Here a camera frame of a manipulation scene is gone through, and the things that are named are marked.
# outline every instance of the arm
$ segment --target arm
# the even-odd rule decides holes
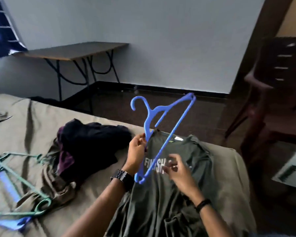
[[[145,134],[136,135],[129,143],[128,156],[122,170],[130,175],[138,171],[145,153]],[[62,237],[103,237],[125,194],[124,184],[114,178],[97,200]]]
[[[197,187],[190,169],[184,165],[178,154],[169,155],[174,161],[170,162],[163,170],[169,175],[179,190],[183,192],[195,206],[205,200]],[[209,237],[232,237],[234,236],[226,222],[217,214],[210,205],[204,206],[200,211],[201,219]]]

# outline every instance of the chair backrest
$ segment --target chair backrest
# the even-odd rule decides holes
[[[296,99],[296,38],[266,40],[253,75],[274,88],[278,102],[287,102],[292,97]]]

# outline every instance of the hanger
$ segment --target hanger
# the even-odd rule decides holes
[[[0,212],[0,216],[24,216],[17,220],[8,220],[8,219],[0,219],[0,226],[6,227],[11,230],[18,230],[22,231],[25,228],[25,225],[32,219],[32,217],[42,215],[45,211],[41,210],[41,208],[45,205],[46,207],[49,207],[51,205],[51,198],[50,196],[46,195],[42,191],[36,189],[31,183],[29,183],[27,180],[23,179],[20,175],[16,174],[10,167],[8,167],[3,161],[8,158],[10,155],[19,155],[19,156],[29,156],[34,157],[37,159],[39,163],[45,162],[44,158],[41,158],[42,155],[28,155],[28,154],[22,154],[22,153],[10,153],[10,152],[4,152],[2,155],[0,155],[0,179],[4,184],[4,187],[8,191],[8,193],[12,196],[12,199],[14,202],[18,202],[21,199],[20,194],[14,187],[13,183],[9,179],[7,172],[14,175],[16,179],[21,181],[23,184],[28,186],[33,192],[37,193],[41,197],[41,201],[35,206],[34,211],[30,212]]]
[[[152,168],[154,167],[154,165],[156,164],[159,156],[161,155],[163,149],[166,147],[166,145],[168,144],[169,140],[171,139],[172,135],[174,134],[175,130],[177,129],[177,127],[179,126],[179,124],[181,123],[181,121],[183,120],[183,118],[185,117],[185,115],[187,114],[187,112],[190,110],[191,106],[194,104],[195,100],[196,100],[196,97],[193,93],[188,93],[186,94],[185,96],[183,96],[182,98],[178,99],[177,101],[173,102],[172,104],[170,105],[160,105],[160,106],[157,106],[156,108],[154,108],[153,110],[150,109],[150,106],[146,100],[145,97],[143,96],[136,96],[134,97],[131,102],[130,102],[130,106],[132,108],[132,110],[136,110],[135,109],[135,100],[137,99],[142,99],[143,102],[145,103],[145,106],[147,108],[147,111],[148,111],[148,115],[147,115],[147,118],[145,120],[145,123],[144,123],[144,130],[145,130],[145,134],[146,134],[146,141],[148,142],[152,133],[153,133],[153,130],[150,131],[150,123],[151,121],[153,120],[153,118],[160,112],[160,111],[164,111],[164,113],[162,114],[162,116],[160,117],[160,119],[158,120],[158,122],[155,124],[155,127],[157,127],[160,122],[162,121],[162,119],[165,117],[165,115],[168,113],[168,111],[174,107],[176,104],[182,102],[182,101],[185,101],[185,100],[190,100],[190,104],[188,105],[188,107],[186,108],[186,110],[184,111],[184,113],[182,114],[182,116],[180,117],[180,119],[178,120],[178,122],[175,124],[174,128],[172,129],[171,133],[169,134],[168,138],[166,139],[166,141],[164,142],[164,144],[162,145],[161,149],[159,150],[158,154],[156,155],[156,157],[154,158],[151,166],[148,168],[148,170],[146,171],[146,173],[144,174],[144,162],[142,162],[140,168],[139,168],[139,171],[135,174],[135,181],[139,184],[142,184],[145,182],[147,176],[150,174]]]

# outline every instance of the black metal watch strap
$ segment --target black metal watch strap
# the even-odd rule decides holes
[[[204,199],[201,203],[199,203],[197,205],[197,207],[195,207],[196,211],[199,213],[201,211],[201,209],[205,206],[211,204],[210,199]]]
[[[114,178],[117,178],[123,182],[126,192],[129,191],[134,185],[134,177],[128,174],[126,171],[118,169],[114,175],[112,175],[111,181]]]

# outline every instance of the right hand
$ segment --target right hand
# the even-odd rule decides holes
[[[178,189],[188,196],[193,202],[199,201],[202,194],[191,175],[189,167],[187,167],[178,154],[170,154],[173,160],[163,166],[162,169],[169,175],[169,178],[174,181]]]

